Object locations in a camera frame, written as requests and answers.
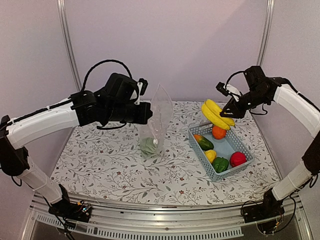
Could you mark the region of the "clear zip top bag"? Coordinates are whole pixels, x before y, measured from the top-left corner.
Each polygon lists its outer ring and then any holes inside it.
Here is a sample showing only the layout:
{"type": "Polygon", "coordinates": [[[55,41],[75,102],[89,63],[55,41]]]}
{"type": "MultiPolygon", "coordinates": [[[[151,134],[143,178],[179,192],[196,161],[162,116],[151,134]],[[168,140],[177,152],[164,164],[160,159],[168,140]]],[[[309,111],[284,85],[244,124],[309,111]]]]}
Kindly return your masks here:
{"type": "MultiPolygon", "coordinates": [[[[143,138],[151,137],[158,139],[161,153],[164,150],[165,136],[173,115],[173,102],[168,92],[159,84],[150,103],[153,115],[148,119],[147,124],[140,128],[139,147],[143,138]]],[[[148,160],[154,160],[160,153],[148,159],[143,158],[141,153],[141,162],[145,163],[148,160]]]]}

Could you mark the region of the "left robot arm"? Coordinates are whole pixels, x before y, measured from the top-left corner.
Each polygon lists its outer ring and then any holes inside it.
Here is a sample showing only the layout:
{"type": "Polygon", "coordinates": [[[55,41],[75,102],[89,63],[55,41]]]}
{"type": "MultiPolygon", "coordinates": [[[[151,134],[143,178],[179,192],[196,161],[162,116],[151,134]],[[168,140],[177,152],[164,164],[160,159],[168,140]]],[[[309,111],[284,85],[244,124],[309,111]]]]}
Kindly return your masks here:
{"type": "Polygon", "coordinates": [[[0,168],[40,193],[63,217],[70,217],[75,210],[66,191],[34,164],[26,145],[60,130],[92,123],[99,123],[99,130],[108,130],[110,122],[121,127],[127,123],[145,125],[153,115],[151,104],[140,101],[147,87],[143,78],[135,81],[112,73],[96,92],[81,90],[27,115],[4,116],[0,124],[0,168]]]}

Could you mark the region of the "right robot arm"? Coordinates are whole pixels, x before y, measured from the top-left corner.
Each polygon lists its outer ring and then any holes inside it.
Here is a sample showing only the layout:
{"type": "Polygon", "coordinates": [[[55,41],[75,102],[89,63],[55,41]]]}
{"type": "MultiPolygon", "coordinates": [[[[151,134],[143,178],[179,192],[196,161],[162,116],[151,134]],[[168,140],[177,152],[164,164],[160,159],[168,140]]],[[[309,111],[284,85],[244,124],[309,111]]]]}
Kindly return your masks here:
{"type": "Polygon", "coordinates": [[[258,213],[262,218],[269,218],[278,210],[277,202],[300,190],[312,177],[320,173],[320,110],[286,78],[267,77],[258,65],[251,66],[241,73],[249,88],[247,93],[241,94],[228,81],[219,82],[216,86],[224,96],[231,96],[220,116],[242,119],[247,111],[259,105],[275,102],[294,116],[313,138],[301,162],[264,194],[264,203],[259,206],[258,213]]]}

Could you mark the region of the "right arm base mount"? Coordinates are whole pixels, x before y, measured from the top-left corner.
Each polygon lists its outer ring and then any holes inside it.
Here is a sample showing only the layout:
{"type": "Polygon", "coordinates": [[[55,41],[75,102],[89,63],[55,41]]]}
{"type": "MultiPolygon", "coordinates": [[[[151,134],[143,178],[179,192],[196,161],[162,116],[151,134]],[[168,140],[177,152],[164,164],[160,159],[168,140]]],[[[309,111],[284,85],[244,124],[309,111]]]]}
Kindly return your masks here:
{"type": "Polygon", "coordinates": [[[284,222],[283,200],[265,196],[262,203],[246,201],[240,209],[245,223],[259,222],[257,229],[264,235],[273,235],[284,222]]]}

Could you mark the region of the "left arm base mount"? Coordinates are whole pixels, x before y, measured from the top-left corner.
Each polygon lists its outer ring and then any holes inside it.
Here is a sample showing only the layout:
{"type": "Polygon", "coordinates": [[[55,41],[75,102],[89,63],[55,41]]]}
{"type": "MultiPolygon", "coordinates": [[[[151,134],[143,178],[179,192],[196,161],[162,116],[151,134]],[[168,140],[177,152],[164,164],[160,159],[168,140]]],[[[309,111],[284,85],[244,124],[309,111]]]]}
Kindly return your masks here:
{"type": "Polygon", "coordinates": [[[92,214],[92,205],[85,203],[84,200],[72,203],[67,190],[61,184],[59,184],[59,187],[62,192],[62,199],[57,203],[50,204],[48,212],[63,219],[88,223],[92,214]]]}

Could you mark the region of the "green toy watermelon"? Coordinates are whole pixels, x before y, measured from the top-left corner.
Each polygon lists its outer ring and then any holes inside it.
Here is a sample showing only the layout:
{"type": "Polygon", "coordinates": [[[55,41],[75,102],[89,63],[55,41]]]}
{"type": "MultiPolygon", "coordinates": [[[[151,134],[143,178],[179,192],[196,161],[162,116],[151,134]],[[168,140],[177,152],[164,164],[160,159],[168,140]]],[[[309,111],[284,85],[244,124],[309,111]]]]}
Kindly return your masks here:
{"type": "Polygon", "coordinates": [[[140,141],[140,151],[144,159],[153,158],[160,153],[158,139],[145,137],[140,141]]]}

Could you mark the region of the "yellow toy banana bunch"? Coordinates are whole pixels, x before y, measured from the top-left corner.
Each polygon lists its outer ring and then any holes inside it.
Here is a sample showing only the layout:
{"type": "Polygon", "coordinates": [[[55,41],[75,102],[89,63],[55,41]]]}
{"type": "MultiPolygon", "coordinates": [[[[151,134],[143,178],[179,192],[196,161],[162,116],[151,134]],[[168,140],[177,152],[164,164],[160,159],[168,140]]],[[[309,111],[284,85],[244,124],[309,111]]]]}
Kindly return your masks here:
{"type": "Polygon", "coordinates": [[[201,111],[211,123],[223,130],[230,130],[231,127],[236,125],[233,119],[220,116],[222,109],[211,99],[207,99],[203,103],[201,111]]]}

